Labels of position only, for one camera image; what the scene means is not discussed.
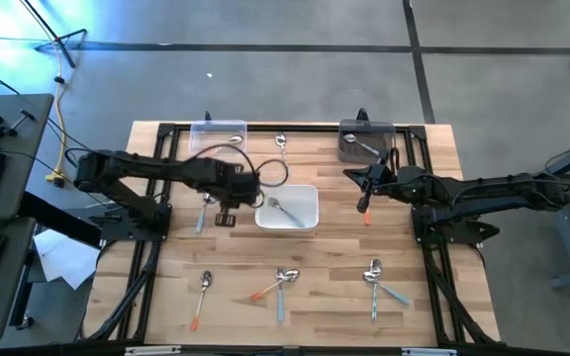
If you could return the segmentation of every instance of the wooden tabletop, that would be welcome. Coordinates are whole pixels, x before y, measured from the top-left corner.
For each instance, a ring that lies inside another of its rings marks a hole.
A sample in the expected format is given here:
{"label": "wooden tabletop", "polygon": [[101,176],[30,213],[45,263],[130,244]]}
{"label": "wooden tabletop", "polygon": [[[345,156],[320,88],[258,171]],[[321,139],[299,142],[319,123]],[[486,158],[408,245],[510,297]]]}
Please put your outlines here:
{"label": "wooden tabletop", "polygon": [[[135,122],[128,152],[152,155],[159,122]],[[247,152],[255,165],[280,158],[275,133],[253,133]],[[287,133],[287,184],[319,189],[320,223],[312,232],[261,231],[254,210],[236,211],[237,226],[214,226],[216,208],[207,213],[201,235],[195,225],[202,207],[200,194],[181,183],[172,185],[172,224],[163,243],[146,331],[146,343],[306,346],[434,346],[432,315],[421,248],[415,244],[405,204],[374,197],[372,225],[364,226],[355,209],[358,187],[336,157],[335,133]],[[451,126],[427,126],[434,173],[462,178]],[[401,164],[407,164],[398,135]],[[416,145],[416,156],[421,157]],[[177,159],[188,154],[188,133],[179,140]],[[146,181],[126,179],[143,194]],[[125,292],[134,244],[118,242],[102,257],[94,279],[84,333],[95,331]],[[362,272],[372,258],[382,261],[381,281],[409,297],[404,307],[380,291],[378,318],[371,321],[372,288]],[[457,294],[485,332],[499,339],[485,271],[476,251],[450,245]],[[249,296],[274,282],[276,267],[298,268],[300,278],[284,286],[285,321],[276,321],[275,290],[251,302]],[[199,300],[199,278],[214,276],[206,292],[199,329],[189,329]],[[132,328],[142,294],[132,313]],[[449,308],[442,302],[446,330],[452,335]]]}

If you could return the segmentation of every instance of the white bowl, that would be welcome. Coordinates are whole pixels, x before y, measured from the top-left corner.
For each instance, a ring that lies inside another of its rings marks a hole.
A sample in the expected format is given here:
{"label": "white bowl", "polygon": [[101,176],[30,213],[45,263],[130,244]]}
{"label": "white bowl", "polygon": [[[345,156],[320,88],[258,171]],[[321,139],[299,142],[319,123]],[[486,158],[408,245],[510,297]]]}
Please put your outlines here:
{"label": "white bowl", "polygon": [[[269,231],[311,231],[320,218],[318,189],[312,185],[283,185],[278,188],[265,188],[262,207],[254,213],[256,224]],[[296,217],[304,227],[298,227],[278,208],[267,204],[269,198],[278,199],[283,209]]]}

